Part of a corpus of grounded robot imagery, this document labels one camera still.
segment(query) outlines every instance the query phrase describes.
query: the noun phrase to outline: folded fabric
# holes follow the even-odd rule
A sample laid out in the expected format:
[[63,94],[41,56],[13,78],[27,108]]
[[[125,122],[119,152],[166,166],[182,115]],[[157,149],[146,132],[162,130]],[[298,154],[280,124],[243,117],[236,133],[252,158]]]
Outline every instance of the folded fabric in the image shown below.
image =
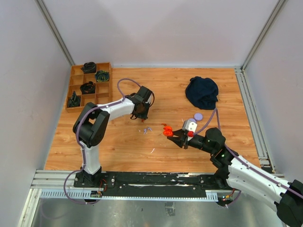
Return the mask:
[[185,89],[188,100],[202,110],[215,109],[218,93],[218,86],[210,78],[194,77],[190,79],[190,83]]

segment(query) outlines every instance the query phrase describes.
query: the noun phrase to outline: purple round object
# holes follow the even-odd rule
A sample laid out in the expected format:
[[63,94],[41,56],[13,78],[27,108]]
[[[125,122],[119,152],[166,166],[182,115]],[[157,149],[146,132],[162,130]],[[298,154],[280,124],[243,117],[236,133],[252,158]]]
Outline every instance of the purple round object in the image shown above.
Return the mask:
[[198,122],[198,121],[201,121],[203,119],[203,115],[200,114],[200,113],[196,113],[194,115],[194,119]]
[[196,120],[194,118],[189,118],[190,121],[197,123]]

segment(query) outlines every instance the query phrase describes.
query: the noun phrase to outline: wooden box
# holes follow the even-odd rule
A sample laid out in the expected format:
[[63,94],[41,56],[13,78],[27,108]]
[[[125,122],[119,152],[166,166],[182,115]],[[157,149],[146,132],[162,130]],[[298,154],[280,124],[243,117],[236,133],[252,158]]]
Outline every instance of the wooden box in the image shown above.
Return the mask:
[[[94,104],[106,104],[112,101],[112,71],[110,63],[97,63],[97,71],[104,70],[109,72],[109,81],[107,82],[96,82],[95,74],[84,74],[81,70],[82,67],[83,65],[73,65],[71,67],[71,76],[65,104],[65,110],[69,113],[81,112],[84,106],[89,102]],[[89,81],[93,81],[96,84],[96,91],[94,94],[82,95],[80,86]],[[81,104],[78,107],[67,107],[68,100],[71,98],[73,91],[81,98]]]

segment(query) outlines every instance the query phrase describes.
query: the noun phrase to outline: wooden table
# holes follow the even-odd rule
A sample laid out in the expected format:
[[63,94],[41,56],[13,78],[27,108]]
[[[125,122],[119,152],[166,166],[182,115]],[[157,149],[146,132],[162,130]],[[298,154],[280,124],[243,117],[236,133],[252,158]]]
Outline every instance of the wooden table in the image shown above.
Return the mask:
[[[227,145],[259,166],[259,160],[245,113],[239,86],[233,69],[113,69],[113,100],[121,97],[116,83],[121,78],[132,78],[155,93],[155,103],[148,120],[130,120],[130,115],[108,123],[99,146],[99,159],[105,171],[154,171],[213,173],[216,168],[209,161],[208,153],[194,148],[180,149],[162,134],[163,125],[173,130],[182,127],[182,120],[202,113],[198,122],[201,128],[212,111],[194,107],[185,97],[185,88],[192,77],[213,79],[219,87],[217,108]],[[130,81],[121,83],[125,94],[138,90]],[[47,170],[75,170],[81,166],[80,147],[72,127],[80,113],[62,111],[53,144],[46,162]],[[209,127],[215,127],[213,119]],[[152,131],[143,134],[146,127]]]

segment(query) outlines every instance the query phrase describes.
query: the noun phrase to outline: gray floor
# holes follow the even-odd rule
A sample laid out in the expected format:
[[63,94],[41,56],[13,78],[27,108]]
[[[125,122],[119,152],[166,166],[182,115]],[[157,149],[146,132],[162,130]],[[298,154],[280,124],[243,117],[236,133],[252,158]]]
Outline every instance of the gray floor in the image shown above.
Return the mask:
[[[168,216],[164,201],[100,201],[78,205],[67,199],[39,202],[32,227],[282,227],[275,212],[242,194],[228,209],[214,202],[177,201]],[[41,208],[46,218],[41,215]]]

